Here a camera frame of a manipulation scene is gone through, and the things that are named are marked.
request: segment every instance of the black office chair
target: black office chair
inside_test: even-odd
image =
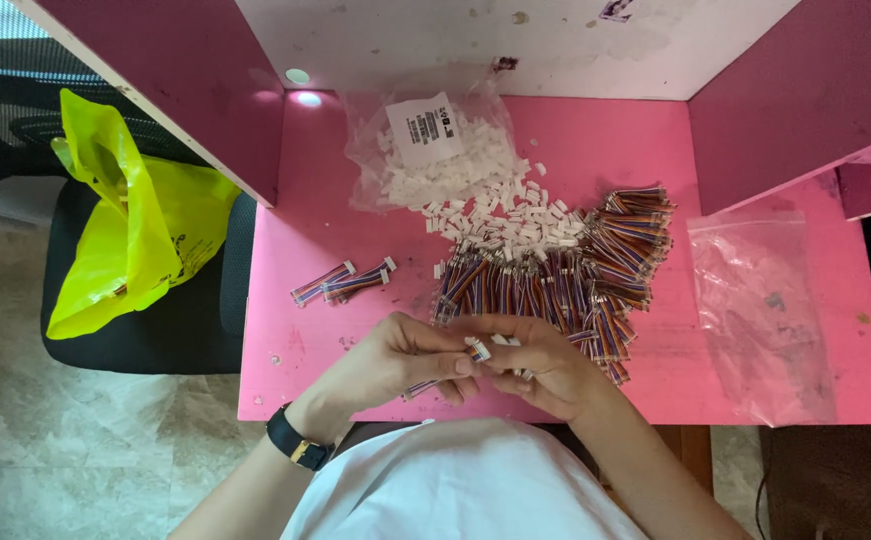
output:
[[[0,35],[41,32],[6,5],[0,0]],[[48,353],[71,366],[122,373],[238,373],[255,231],[255,201],[244,193],[233,207],[226,243],[195,277],[148,309],[119,316],[95,333],[62,340],[45,337],[82,230],[99,200],[91,188],[69,177],[49,147],[49,141],[65,135],[61,89],[118,109],[141,153],[208,166],[55,39],[0,38],[0,180],[69,178],[59,194],[45,262],[42,335]]]

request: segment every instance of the tiled floor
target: tiled floor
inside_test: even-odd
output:
[[[237,375],[70,368],[39,334],[47,231],[0,231],[0,540],[163,538],[262,436]],[[717,499],[754,533],[753,428],[714,427]]]

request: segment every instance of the bag of white connectors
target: bag of white connectors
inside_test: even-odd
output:
[[[484,65],[454,63],[417,73],[391,92],[340,92],[349,122],[345,155],[361,175],[350,200],[386,212],[468,199],[523,178],[512,119]]]

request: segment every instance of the white label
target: white label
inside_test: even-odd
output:
[[[462,153],[455,113],[445,92],[431,99],[413,99],[385,108],[402,163],[426,166]]]

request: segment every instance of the black watch strap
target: black watch strap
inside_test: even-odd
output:
[[[283,454],[292,460],[292,463],[302,465],[312,471],[318,471],[329,462],[335,445],[317,445],[301,436],[288,420],[285,419],[285,409],[292,401],[279,407],[272,415],[272,419],[265,425],[268,438]]]

